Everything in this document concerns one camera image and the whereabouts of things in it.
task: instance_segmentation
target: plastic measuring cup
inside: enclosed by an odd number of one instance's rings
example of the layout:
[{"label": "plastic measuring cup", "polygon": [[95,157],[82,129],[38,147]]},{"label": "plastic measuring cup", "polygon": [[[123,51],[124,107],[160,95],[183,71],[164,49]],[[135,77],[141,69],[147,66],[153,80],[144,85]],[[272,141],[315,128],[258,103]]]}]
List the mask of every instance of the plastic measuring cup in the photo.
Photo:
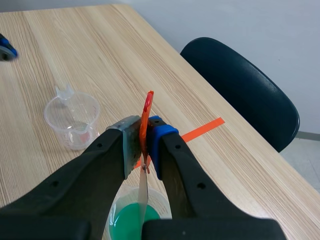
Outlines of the plastic measuring cup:
[{"label": "plastic measuring cup", "polygon": [[44,109],[45,121],[59,142],[72,150],[87,148],[98,136],[96,128],[100,105],[92,96],[74,92],[69,85],[65,91],[56,86],[56,97]]},{"label": "plastic measuring cup", "polygon": [[[116,194],[112,207],[110,209],[106,221],[106,234],[109,240],[119,240],[115,238],[110,229],[117,223],[117,216],[122,209],[130,204],[138,202],[139,188],[128,185],[122,185]],[[161,219],[171,219],[171,210],[168,200],[158,191],[148,188],[148,205],[151,206]],[[136,221],[139,221],[139,215],[136,216]]]}]

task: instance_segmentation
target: gray floor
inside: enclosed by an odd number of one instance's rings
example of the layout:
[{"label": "gray floor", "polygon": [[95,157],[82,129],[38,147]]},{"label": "gray floor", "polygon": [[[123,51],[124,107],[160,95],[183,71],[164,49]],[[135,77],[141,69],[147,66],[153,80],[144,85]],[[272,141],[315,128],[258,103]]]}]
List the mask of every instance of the gray floor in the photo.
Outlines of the gray floor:
[{"label": "gray floor", "polygon": [[320,141],[295,138],[280,154],[320,193]]}]

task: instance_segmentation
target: orange strip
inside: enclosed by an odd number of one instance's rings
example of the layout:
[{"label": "orange strip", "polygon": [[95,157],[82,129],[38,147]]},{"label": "orange strip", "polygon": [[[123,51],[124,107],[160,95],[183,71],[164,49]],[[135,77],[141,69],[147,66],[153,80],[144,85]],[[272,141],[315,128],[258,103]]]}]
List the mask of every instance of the orange strip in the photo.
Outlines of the orange strip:
[{"label": "orange strip", "polygon": [[[196,128],[195,130],[192,130],[188,133],[186,133],[185,135],[181,136],[182,139],[187,143],[197,137],[200,137],[201,135],[209,132],[210,130],[212,129],[215,129],[216,127],[219,127],[220,125],[224,124],[225,121],[219,117],[211,122],[208,122],[207,124],[203,125],[203,126],[200,126],[198,128]],[[151,158],[150,156],[148,156],[148,163],[151,161]],[[134,168],[137,168],[139,167],[141,164],[141,157],[140,157],[140,160],[137,162],[137,164],[135,165]]]}]

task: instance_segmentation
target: chair backrest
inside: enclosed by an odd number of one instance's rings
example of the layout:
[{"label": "chair backrest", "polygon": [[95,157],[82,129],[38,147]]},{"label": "chair backrest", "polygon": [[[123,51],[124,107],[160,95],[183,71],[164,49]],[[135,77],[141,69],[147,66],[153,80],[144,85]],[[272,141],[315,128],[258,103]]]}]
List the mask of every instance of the chair backrest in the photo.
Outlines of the chair backrest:
[{"label": "chair backrest", "polygon": [[181,56],[278,152],[294,139],[300,126],[297,109],[243,56],[208,37],[188,43]]}]

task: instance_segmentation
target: blue clamp pad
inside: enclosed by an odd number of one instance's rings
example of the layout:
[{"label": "blue clamp pad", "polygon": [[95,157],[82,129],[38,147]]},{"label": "blue clamp pad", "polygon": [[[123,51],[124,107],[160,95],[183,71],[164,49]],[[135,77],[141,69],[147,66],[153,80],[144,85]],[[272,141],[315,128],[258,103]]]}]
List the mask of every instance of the blue clamp pad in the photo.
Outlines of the blue clamp pad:
[{"label": "blue clamp pad", "polygon": [[[159,116],[149,117],[149,120],[157,120],[157,119],[162,121],[162,119]],[[148,140],[151,141],[151,149],[149,151],[149,155],[151,157],[156,175],[159,180],[161,180],[160,169],[159,169],[159,140],[164,135],[168,135],[172,133],[179,134],[179,131],[178,129],[168,124],[156,126],[152,129],[152,132],[149,133]]]}]

